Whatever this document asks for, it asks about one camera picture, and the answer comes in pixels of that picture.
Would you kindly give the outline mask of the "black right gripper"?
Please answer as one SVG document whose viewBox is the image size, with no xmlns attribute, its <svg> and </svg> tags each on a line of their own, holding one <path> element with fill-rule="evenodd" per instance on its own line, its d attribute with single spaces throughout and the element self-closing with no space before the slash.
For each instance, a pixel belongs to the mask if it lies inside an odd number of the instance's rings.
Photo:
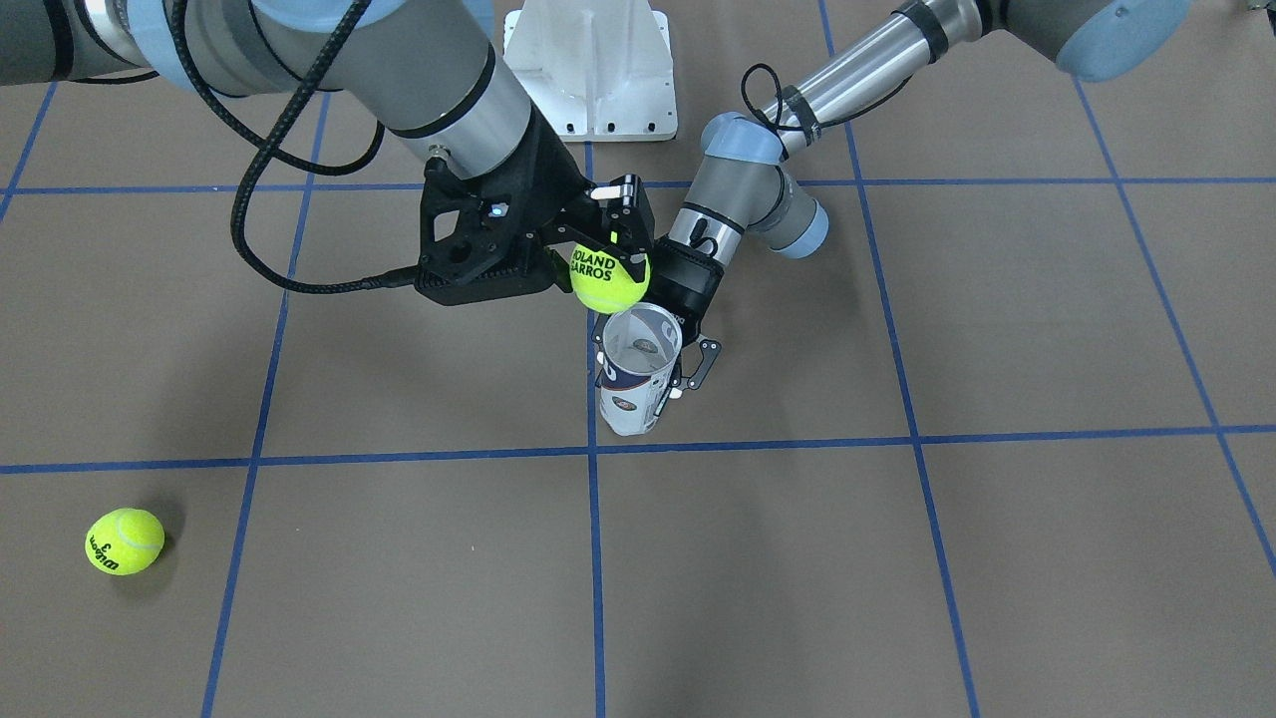
<svg viewBox="0 0 1276 718">
<path fill-rule="evenodd" d="M 565 142 L 533 110 L 521 145 L 524 154 L 522 223 L 546 245 L 583 242 L 618 259 L 624 268 L 643 268 L 653 246 L 655 214 L 644 182 L 625 173 L 611 182 L 592 182 Z"/>
</svg>

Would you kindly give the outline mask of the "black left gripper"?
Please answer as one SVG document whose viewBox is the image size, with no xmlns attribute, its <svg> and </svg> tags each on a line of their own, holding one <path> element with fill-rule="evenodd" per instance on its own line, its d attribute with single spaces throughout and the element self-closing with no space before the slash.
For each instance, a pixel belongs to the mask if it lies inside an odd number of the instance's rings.
<svg viewBox="0 0 1276 718">
<path fill-rule="evenodd" d="M 681 346 L 690 346 L 701 335 L 702 319 L 715 300 L 725 265 L 683 242 L 657 242 L 649 268 L 648 304 L 674 314 L 681 326 Z"/>
</svg>

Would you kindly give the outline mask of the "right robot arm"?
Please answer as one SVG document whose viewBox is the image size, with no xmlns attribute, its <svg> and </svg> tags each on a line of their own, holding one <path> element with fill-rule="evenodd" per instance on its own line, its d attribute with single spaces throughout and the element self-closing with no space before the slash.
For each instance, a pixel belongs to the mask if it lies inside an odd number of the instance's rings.
<svg viewBox="0 0 1276 718">
<path fill-rule="evenodd" d="M 338 295 L 413 283 L 438 304 L 564 283 L 555 251 L 644 253 L 652 217 L 633 176 L 596 185 L 496 54 L 464 1 L 5 1 L 3 83 L 87 82 L 154 70 L 190 88 L 256 154 L 231 214 L 235 250 L 283 289 Z M 282 150 L 320 91 L 376 119 L 359 159 L 323 167 Z M 272 161 L 318 176 L 362 170 L 385 136 L 424 163 L 419 263 L 362 281 L 305 283 L 249 246 L 251 193 Z"/>
</svg>

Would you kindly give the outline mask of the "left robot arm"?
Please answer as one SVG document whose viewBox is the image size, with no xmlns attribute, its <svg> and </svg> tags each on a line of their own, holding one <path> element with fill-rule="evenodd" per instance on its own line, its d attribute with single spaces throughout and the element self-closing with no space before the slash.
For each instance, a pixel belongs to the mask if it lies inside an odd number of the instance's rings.
<svg viewBox="0 0 1276 718">
<path fill-rule="evenodd" d="M 1004 31 L 1079 82 L 1108 82 L 1156 54 L 1189 13 L 1185 1 L 907 1 L 766 108 L 721 114 L 701 136 L 702 159 L 653 253 L 647 304 L 692 344 L 748 233 L 783 258 L 806 258 L 828 217 L 785 163 L 883 105 L 956 45 Z"/>
</svg>

